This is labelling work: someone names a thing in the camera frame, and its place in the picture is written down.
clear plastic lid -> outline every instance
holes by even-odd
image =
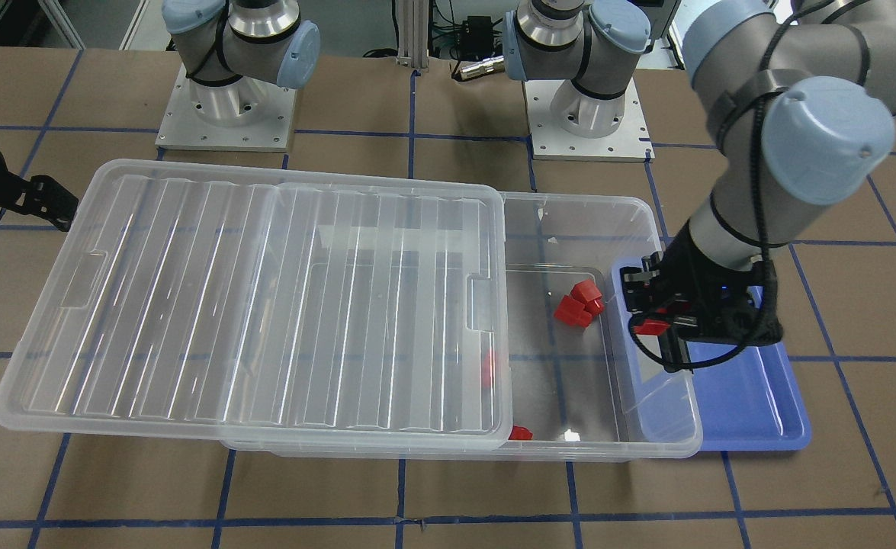
[[[503,240],[482,185],[109,162],[2,380],[0,423],[497,448]]]

light blue cap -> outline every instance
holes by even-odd
[[[682,60],[689,73],[689,81],[695,83],[695,73],[723,38],[741,22],[758,14],[772,14],[763,0],[720,0],[702,12],[692,22],[682,41]]]
[[[793,197],[827,206],[858,191],[891,152],[894,120],[858,84],[813,76],[776,98],[763,124],[763,156]]]
[[[200,27],[224,9],[224,0],[164,0],[162,21],[169,34],[183,34]]]
[[[525,67],[522,65],[522,52],[519,51],[519,32],[515,28],[515,12],[506,13],[506,26],[503,28],[503,55],[506,56],[506,74],[513,80],[525,82]]]
[[[304,88],[312,77],[312,72],[319,62],[319,48],[321,39],[319,28],[312,21],[302,21],[291,36],[291,44],[284,52],[281,66],[278,69],[278,80],[275,82],[280,88],[298,90]]]
[[[643,53],[647,49],[650,21],[641,8],[628,0],[597,0],[590,6],[590,20],[618,48],[630,53]]]

plastic bin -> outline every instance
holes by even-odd
[[[587,330],[552,319],[584,278],[612,305],[615,258],[657,247],[633,198],[113,161],[0,423],[281,455],[685,458],[691,375],[632,375],[615,307]],[[513,423],[534,440],[507,441]]]

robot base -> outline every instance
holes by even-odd
[[[224,127],[211,124],[194,111],[186,69],[180,66],[176,83],[159,123],[156,145],[174,150],[250,150],[287,153],[294,122],[297,91],[255,80],[267,93],[264,115],[255,123]]]
[[[654,158],[647,135],[647,122],[634,81],[625,92],[628,110],[619,127],[605,138],[583,138],[570,134],[553,118],[549,104],[562,80],[532,80],[525,83],[525,112],[532,134],[532,157],[539,160],[598,160],[644,162]]]

blue tray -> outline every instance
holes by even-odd
[[[640,265],[640,260],[614,264],[608,286],[615,294],[621,292],[621,278],[616,274],[625,265]],[[621,301],[615,305],[623,313]],[[626,313],[619,317],[618,329],[623,330],[628,346],[632,376],[640,379],[636,357],[641,352],[626,334],[628,317]],[[703,361],[730,348],[689,343],[689,358]],[[695,371],[692,382],[702,417],[703,451],[798,451],[810,444],[810,419],[782,343],[747,348],[725,364]]]

